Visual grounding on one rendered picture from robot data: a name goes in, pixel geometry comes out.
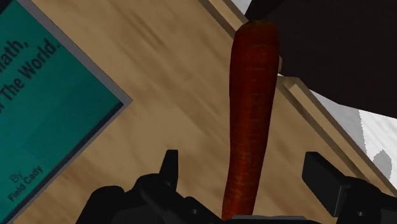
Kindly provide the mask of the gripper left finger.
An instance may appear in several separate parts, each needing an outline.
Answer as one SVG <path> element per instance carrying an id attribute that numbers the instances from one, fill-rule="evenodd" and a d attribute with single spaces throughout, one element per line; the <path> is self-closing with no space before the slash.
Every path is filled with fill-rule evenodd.
<path id="1" fill-rule="evenodd" d="M 199 201 L 178 194 L 177 183 L 178 151 L 167 150 L 160 171 L 139 177 L 129 191 L 93 191 L 76 224 L 222 224 Z"/>

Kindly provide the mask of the orange carrot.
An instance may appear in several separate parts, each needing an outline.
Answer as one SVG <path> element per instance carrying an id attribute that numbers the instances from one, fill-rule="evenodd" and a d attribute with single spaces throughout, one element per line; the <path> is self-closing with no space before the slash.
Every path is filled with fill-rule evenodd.
<path id="1" fill-rule="evenodd" d="M 254 20 L 233 39 L 229 69 L 230 161 L 223 220 L 254 210 L 279 68 L 279 35 L 274 23 Z"/>

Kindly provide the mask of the teal book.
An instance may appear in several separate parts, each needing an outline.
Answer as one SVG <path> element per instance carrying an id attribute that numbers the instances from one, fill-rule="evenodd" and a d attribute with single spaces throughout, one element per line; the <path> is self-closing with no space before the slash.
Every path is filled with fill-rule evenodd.
<path id="1" fill-rule="evenodd" d="M 32 0 L 0 0 L 0 224 L 131 101 Z"/>

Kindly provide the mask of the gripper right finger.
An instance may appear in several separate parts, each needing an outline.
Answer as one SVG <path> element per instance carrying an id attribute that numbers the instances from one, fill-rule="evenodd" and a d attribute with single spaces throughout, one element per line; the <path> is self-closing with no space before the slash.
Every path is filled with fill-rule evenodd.
<path id="1" fill-rule="evenodd" d="M 336 224 L 397 224 L 397 198 L 345 176 L 315 151 L 305 153 L 302 179 Z"/>

